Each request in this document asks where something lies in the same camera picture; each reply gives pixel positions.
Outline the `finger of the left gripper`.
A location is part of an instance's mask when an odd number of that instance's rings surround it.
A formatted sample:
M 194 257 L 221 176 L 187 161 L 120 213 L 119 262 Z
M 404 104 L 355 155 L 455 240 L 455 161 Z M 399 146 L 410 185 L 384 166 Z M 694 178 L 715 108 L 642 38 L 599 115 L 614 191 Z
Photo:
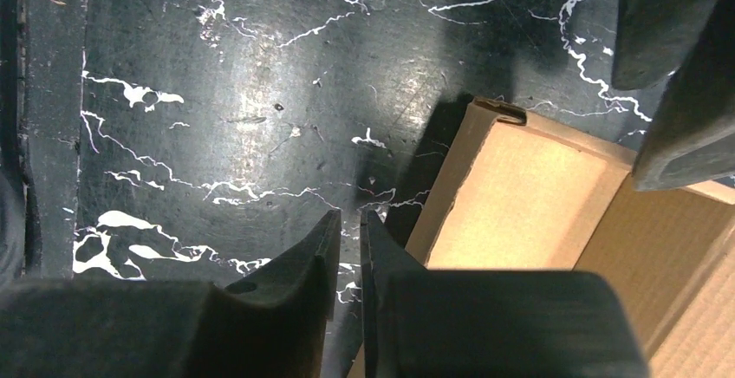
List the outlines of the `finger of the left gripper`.
M 612 86 L 654 85 L 685 60 L 718 0 L 619 0 Z
M 634 161 L 638 191 L 675 189 L 734 172 L 734 0 L 719 0 L 667 84 Z

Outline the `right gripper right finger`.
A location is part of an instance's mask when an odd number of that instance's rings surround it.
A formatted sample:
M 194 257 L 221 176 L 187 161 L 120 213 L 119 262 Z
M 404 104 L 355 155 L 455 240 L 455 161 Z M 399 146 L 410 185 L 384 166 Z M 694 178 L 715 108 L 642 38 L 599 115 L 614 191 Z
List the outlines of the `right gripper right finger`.
M 430 270 L 361 215 L 368 377 L 646 377 L 612 287 L 578 270 Z

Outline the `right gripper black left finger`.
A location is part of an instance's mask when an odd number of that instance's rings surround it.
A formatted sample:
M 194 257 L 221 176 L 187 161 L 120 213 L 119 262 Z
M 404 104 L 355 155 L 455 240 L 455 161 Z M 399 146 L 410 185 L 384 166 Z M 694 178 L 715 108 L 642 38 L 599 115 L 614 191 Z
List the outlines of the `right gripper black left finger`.
M 341 214 L 220 288 L 27 280 L 1 291 L 4 377 L 317 377 L 334 313 Z

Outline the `brown cardboard box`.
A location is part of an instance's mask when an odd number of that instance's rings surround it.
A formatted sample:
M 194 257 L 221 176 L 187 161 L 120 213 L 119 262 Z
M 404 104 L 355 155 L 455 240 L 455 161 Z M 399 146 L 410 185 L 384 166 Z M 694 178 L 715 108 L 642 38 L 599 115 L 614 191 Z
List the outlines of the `brown cardboard box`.
M 634 152 L 512 105 L 467 107 L 407 251 L 431 269 L 561 269 L 617 292 L 655 377 L 734 374 L 734 191 L 634 188 Z

